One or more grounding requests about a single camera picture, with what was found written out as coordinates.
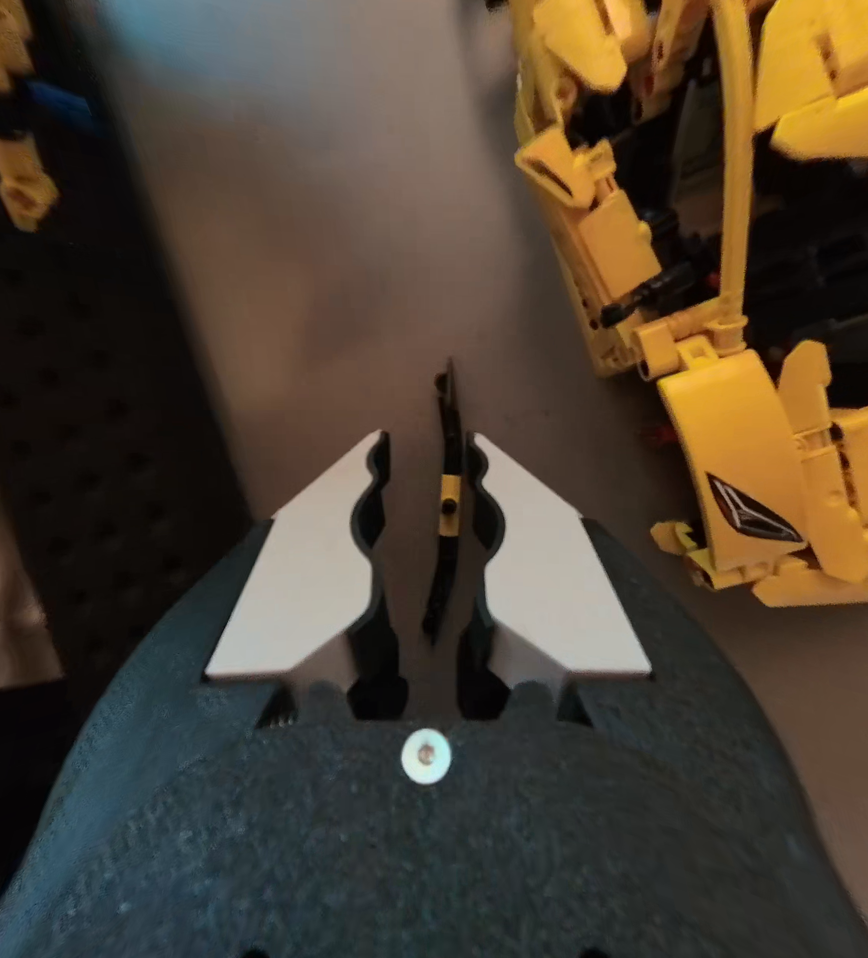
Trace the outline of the slim black yellow brick strip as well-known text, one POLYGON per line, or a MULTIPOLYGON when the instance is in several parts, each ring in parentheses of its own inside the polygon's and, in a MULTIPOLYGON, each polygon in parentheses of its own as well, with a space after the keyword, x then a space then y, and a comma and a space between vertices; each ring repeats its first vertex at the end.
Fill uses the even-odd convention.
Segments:
POLYGON ((438 512, 437 559, 421 629, 433 646, 440 637, 459 564, 464 481, 464 432, 453 359, 435 377, 442 457, 438 512))

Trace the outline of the dark dotted cloth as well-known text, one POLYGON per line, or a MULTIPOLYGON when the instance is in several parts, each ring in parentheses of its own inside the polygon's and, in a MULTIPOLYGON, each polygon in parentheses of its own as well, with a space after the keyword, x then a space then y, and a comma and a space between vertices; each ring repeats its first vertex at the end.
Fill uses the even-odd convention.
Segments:
POLYGON ((96 70, 97 7, 32 13, 102 131, 37 124, 58 203, 33 233, 0 204, 0 499, 85 703, 251 524, 96 70))

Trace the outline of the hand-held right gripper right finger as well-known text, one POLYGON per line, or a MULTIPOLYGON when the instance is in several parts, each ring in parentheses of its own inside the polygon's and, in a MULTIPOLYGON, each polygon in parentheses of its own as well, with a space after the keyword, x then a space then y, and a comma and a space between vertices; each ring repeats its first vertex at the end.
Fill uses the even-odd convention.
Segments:
POLYGON ((486 558, 457 652, 461 715, 498 719, 523 683, 560 704, 586 680, 651 677, 582 513, 480 433, 466 478, 486 558))

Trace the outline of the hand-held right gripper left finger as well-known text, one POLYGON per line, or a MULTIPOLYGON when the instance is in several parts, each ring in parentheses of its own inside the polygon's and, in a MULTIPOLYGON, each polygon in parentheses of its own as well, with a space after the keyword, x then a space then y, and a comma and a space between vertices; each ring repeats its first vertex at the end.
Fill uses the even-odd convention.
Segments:
POLYGON ((295 702, 325 682, 357 719, 402 716, 408 682, 375 557, 390 473, 390 435, 374 430, 277 510, 207 680, 272 679, 295 702))

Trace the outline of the grey desk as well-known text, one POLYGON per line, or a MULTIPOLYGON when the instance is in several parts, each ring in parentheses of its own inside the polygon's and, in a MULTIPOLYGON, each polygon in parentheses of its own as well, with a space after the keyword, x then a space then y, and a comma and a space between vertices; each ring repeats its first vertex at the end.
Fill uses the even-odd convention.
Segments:
POLYGON ((512 160, 510 23, 483 2, 97 2, 130 139, 251 510, 390 433, 383 575, 408 715, 458 713, 471 533, 438 645, 433 379, 464 427, 602 522, 701 624, 797 768, 868 919, 868 605, 769 608, 694 586, 649 528, 691 511, 639 377, 595 377, 512 160))

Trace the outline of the yellow black brick side assembly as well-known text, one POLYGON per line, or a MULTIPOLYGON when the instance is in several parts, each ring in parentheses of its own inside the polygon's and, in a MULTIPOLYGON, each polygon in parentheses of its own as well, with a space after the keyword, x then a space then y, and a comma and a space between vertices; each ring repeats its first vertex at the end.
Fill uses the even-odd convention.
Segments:
POLYGON ((21 232, 33 233, 60 191, 44 166, 37 124, 97 136, 102 126, 89 99, 57 71, 57 46, 44 43, 40 2, 0 1, 0 204, 21 232))

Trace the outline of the yellow toy brick car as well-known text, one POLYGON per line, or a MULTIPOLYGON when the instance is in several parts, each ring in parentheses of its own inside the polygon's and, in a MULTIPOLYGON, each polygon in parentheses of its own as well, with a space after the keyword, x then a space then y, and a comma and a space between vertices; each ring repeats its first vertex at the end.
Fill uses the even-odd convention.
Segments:
POLYGON ((768 606, 868 603, 868 2, 509 2, 515 164, 596 374, 653 383, 768 606))

